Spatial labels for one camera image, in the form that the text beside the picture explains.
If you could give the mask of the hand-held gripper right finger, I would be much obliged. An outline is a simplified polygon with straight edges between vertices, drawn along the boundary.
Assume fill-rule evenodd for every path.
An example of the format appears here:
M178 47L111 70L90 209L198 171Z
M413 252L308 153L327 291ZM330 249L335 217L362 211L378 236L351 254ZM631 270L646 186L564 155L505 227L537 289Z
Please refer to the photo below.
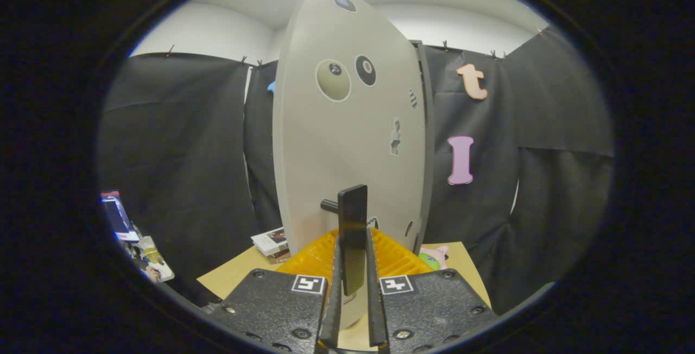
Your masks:
M380 277L373 237L367 229L368 334L379 353L433 353L497 321L497 314L452 268Z

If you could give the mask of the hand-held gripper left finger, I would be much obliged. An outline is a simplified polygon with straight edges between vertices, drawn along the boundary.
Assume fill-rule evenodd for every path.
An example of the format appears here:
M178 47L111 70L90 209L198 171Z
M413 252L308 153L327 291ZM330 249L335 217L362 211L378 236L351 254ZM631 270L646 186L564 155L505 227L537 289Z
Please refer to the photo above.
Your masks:
M341 297L338 230L305 249L324 255L323 272L287 273L253 268L211 312L215 327L238 337L255 353L328 353L337 347Z

